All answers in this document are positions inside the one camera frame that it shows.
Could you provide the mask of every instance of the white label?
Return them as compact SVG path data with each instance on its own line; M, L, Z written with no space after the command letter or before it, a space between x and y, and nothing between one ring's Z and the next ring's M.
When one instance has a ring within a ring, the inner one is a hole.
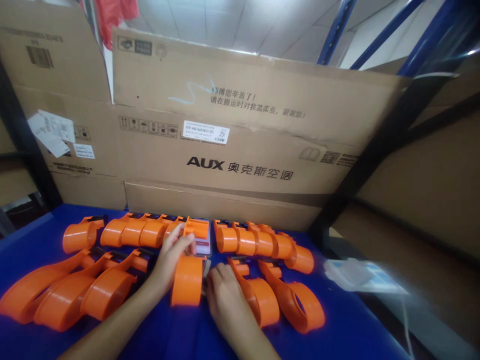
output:
M65 141L75 142L74 122L72 120L43 110L38 110L38 113L45 118L45 129L47 132L53 133Z
M183 136L211 143L226 144L229 139L230 129L223 126L214 126L200 122L183 122Z
M79 158L95 159L94 149L92 145L73 144L75 153Z
M64 141L53 132L47 131L45 117L38 112L28 119L28 126L35 137L55 156L61 157L70 151Z

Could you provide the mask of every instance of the finger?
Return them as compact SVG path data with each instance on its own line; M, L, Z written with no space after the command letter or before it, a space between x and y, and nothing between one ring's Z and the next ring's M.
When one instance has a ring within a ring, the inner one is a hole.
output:
M186 237L191 238L192 242L186 247L185 253L187 255L197 255L197 243L194 241L195 235L193 233L189 233Z
M234 272L229 265L225 265L224 263L219 263L217 266L218 272L220 273L221 277L224 280L233 280L235 279Z
M182 236L178 241L171 247L169 253L174 259L178 259L180 255L185 252L187 246L189 246L195 238L193 236Z
M170 235L168 235L166 237L166 239L163 240L162 250L163 249L164 249L164 251L169 250L172 247L172 244L174 243L174 241L179 238L180 233L183 231L184 228L185 228L185 223L184 222L179 223L173 229L173 231L170 233Z
M208 273L208 277L211 279L211 284L213 285L213 292L215 292L215 289L222 283L222 275L220 275L219 270L214 267L210 272Z
M232 267L230 265L227 265L226 266L226 269L228 270L228 272L230 273L230 277L237 280L237 277L235 276L235 273L234 273L234 270L232 269Z
M214 294L214 285L210 277L206 278L206 301L208 302L208 308L210 309L211 316L215 319L217 316L217 300Z
M197 243L195 241L192 241L191 244L188 246L188 250L190 254L197 255Z

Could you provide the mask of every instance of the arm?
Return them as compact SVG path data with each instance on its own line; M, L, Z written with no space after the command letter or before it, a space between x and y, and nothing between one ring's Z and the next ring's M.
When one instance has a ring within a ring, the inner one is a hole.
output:
M260 329L229 265L218 264L208 274L207 300L211 316L240 360L280 360Z
M117 311L69 348L60 359L116 359L142 321L173 283L177 262L185 249L195 254L194 236L180 237L179 224L164 240L152 273L138 291Z

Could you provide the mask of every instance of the orange tape dispenser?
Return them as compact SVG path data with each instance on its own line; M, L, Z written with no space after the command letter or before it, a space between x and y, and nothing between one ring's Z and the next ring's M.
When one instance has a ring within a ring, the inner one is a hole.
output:
M314 270L314 256L312 252L306 247L297 245L288 234L284 232L279 232L278 234L290 238L293 247L290 257L284 260L286 267L304 274L310 274Z
M281 312L296 331L306 334L325 324L324 310L308 287L296 281L288 284L281 281L282 270L272 263L258 260L258 266L275 292Z
M229 227L226 220L214 220L213 229L215 231L216 247L223 253L234 253L239 247L239 238L234 228Z
M200 304L204 258L190 255L180 256L171 290L171 306L198 306Z
M163 238L165 239L168 235L172 233L172 231L177 227L180 223L185 223L187 220L183 216L177 216L174 222L171 222L168 227L166 228L165 235Z
M75 325L85 315L81 312L82 300L96 276L105 268L117 264L111 258L110 253L105 253L92 266L74 272L52 286L36 310L33 318L35 323L58 332Z
M148 222L154 221L151 214L145 213L143 215L133 214L130 216L130 221L127 222L123 234L121 235L121 243L127 246L140 246L140 235Z
M108 318L127 298L132 284L137 282L137 276L128 273L129 268L135 268L146 273L149 261L144 258L143 249L135 249L120 263L111 266L92 283L81 302L80 311L103 321ZM114 256L122 256L116 251Z
M183 235L195 235L196 239L206 239L209 235L209 222L203 220L192 219L190 216L186 218L185 229Z
M253 256L255 255L255 248L257 243L255 241L255 235L253 232L248 231L246 224L240 224L233 222L231 228L235 230L238 238L238 246L236 248L237 255Z
M260 224L260 231L270 235L273 242L273 251L271 257L274 259L288 259L293 250L293 244L290 237L282 235L282 233L275 234L275 231L268 225Z
M255 237L255 254L262 256L272 256L274 243L269 233L262 232L258 225L247 221L248 231Z
M49 294L49 287L65 278L82 266L87 268L94 263L87 249L67 260L39 267L17 281L0 299L0 314L6 315L20 324L33 321L35 311Z
M164 242L165 232L174 218L170 215L162 214L150 215L151 221L148 221L140 234L140 245L158 249Z
M245 279L244 276L250 274L250 268L246 263L241 263L240 259L229 258L228 263L258 325L263 328L277 323L280 319L280 309L270 285L262 278Z
M122 246L122 234L132 215L132 212L127 212L123 217L110 221L101 233L100 244L120 248Z
M193 233L206 239L209 223L187 217L183 235ZM206 257L182 255L178 259L171 290L171 306L198 306L202 296L202 279Z
M63 234L63 251L71 254L82 249L91 249L97 240L97 230L103 228L103 216L87 216L78 224L71 224Z

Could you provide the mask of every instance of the blue table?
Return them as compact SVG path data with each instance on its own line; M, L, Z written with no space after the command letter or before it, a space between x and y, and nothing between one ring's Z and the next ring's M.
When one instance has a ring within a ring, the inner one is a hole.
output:
M18 279L39 268L68 258L62 250L62 236L70 224L85 216L120 218L126 212L63 204L0 241L0 295ZM408 359L407 354L365 307L355 293L343 291L323 272L325 258L304 233L288 232L299 245L315 257L315 270L304 275L282 268L286 282L298 281L318 297L326 323L307 335L297 333L283 317L264 329L282 359ZM226 263L213 242L212 266ZM252 277L261 275L256 262ZM33 323L20 325L0 316L0 354L2 359L56 359L99 322L85 316L62 333ZM231 359L235 354L218 332L207 302L199 307L170 307L165 296L138 328L121 353L121 359Z

